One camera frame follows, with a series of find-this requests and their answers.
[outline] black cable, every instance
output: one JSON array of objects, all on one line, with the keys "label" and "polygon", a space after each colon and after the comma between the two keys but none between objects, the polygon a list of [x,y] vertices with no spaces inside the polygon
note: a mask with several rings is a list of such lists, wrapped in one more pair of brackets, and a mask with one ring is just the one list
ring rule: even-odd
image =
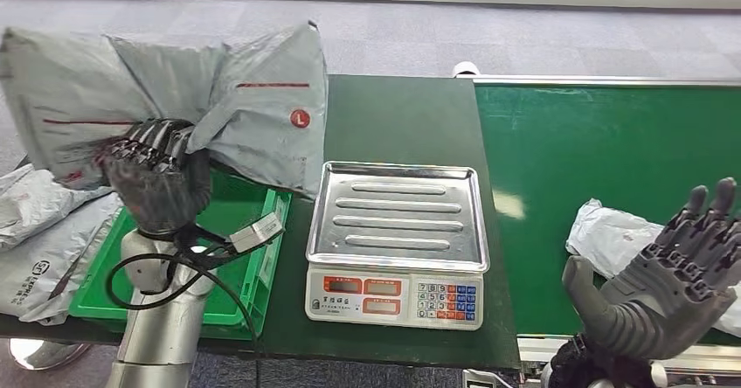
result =
[{"label": "black cable", "polygon": [[[256,246],[252,250],[248,250],[244,252],[243,254],[251,253],[252,251],[256,250],[257,248],[260,248],[262,246]],[[135,305],[133,303],[128,303],[118,297],[118,295],[114,292],[114,276],[116,273],[118,273],[122,268],[125,266],[135,262],[135,261],[141,261],[141,260],[168,260],[171,262],[174,262],[176,264],[179,264],[181,266],[185,266],[190,268],[191,270],[197,272],[197,274],[192,277],[190,280],[188,280],[181,288],[173,292],[172,294],[167,295],[166,297],[162,298],[159,301],[154,301],[151,303],[147,303],[144,305]],[[265,357],[265,346],[262,346],[262,343],[258,341],[257,332],[254,327],[254,322],[252,317],[250,316],[249,312],[247,311],[247,308],[245,307],[245,304],[240,300],[239,296],[236,292],[234,292],[231,288],[229,288],[219,277],[217,277],[215,274],[211,273],[208,269],[205,267],[201,267],[198,264],[191,263],[185,259],[181,259],[173,254],[161,254],[161,253],[145,253],[145,254],[137,254],[135,256],[129,257],[128,259],[122,260],[118,264],[116,264],[111,271],[108,273],[108,277],[106,279],[106,293],[108,297],[111,299],[111,301],[124,309],[130,309],[135,311],[141,311],[146,309],[152,309],[152,308],[158,308],[162,305],[165,305],[175,298],[177,298],[180,294],[184,293],[188,288],[193,286],[198,279],[200,279],[202,276],[206,277],[208,280],[212,281],[216,286],[221,288],[224,292],[226,292],[227,295],[229,295],[230,298],[234,301],[234,303],[237,305],[237,308],[239,309],[239,312],[242,313],[242,315],[245,317],[245,324],[247,326],[247,329],[250,331],[250,336],[253,339],[253,346],[254,351],[256,355],[255,359],[255,384],[256,386],[260,386],[260,367],[257,365],[257,362],[259,361],[260,357]]]}]

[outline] scale display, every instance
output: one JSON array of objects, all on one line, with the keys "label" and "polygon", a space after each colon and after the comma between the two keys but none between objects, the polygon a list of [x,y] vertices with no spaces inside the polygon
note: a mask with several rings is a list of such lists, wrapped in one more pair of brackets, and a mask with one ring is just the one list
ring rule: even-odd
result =
[{"label": "scale display", "polygon": [[309,319],[474,330],[488,243],[475,170],[324,164],[308,236]]}]

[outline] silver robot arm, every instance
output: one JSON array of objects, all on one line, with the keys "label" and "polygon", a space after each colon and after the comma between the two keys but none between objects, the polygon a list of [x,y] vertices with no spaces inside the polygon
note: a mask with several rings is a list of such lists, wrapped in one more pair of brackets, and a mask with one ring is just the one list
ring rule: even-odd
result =
[{"label": "silver robot arm", "polygon": [[[121,242],[122,260],[176,255],[177,231],[193,224],[208,205],[208,153],[184,154],[191,130],[186,121],[147,121],[102,154],[101,167],[138,227]],[[205,249],[188,248],[195,254]],[[155,308],[129,310],[106,387],[188,386],[213,283],[191,268],[160,259],[131,262],[125,271],[135,288],[130,302],[134,306],[146,307],[181,293]]]}]

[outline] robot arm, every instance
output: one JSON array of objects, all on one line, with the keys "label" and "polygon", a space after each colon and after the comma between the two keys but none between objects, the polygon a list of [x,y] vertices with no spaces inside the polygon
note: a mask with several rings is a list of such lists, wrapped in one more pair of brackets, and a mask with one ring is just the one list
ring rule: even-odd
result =
[{"label": "robot arm", "polygon": [[[187,386],[215,285],[235,301],[256,338],[246,307],[214,270],[266,244],[282,223],[271,213],[229,239],[196,225],[210,201],[211,176],[206,149],[185,154],[192,130],[187,121],[146,121],[98,158],[137,225],[122,239],[121,263],[107,279],[111,300],[129,310],[109,388]],[[204,240],[210,246],[201,246]],[[131,302],[113,290],[122,268],[135,288]]]},{"label": "robot arm", "polygon": [[549,388],[593,386],[595,378],[654,388],[648,360],[674,357],[710,329],[741,278],[741,219],[728,219],[735,189],[733,178],[718,182],[703,212],[707,189],[696,187],[655,242],[601,289],[589,260],[568,259],[562,282],[584,333],[551,360]]}]

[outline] plastic package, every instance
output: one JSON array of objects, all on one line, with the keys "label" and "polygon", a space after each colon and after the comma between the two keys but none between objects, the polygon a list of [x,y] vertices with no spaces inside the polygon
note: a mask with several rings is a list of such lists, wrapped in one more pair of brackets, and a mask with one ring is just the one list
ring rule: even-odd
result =
[{"label": "plastic package", "polygon": [[196,123],[201,148],[259,183],[318,191],[327,76],[315,26],[237,47],[181,48],[10,28],[0,81],[37,169],[73,189],[101,183],[108,139],[151,118]]},{"label": "plastic package", "polygon": [[88,200],[111,192],[69,190],[47,170],[25,165],[0,177],[0,253],[56,224]]},{"label": "plastic package", "polygon": [[[597,273],[612,279],[643,247],[654,242],[662,229],[662,225],[644,218],[603,207],[593,198],[579,208],[566,240],[566,251],[587,258]],[[733,288],[741,294],[741,283]],[[741,337],[741,299],[713,327]]]},{"label": "plastic package", "polygon": [[0,313],[24,322],[63,323],[120,208],[118,196],[108,194],[0,253]]}]

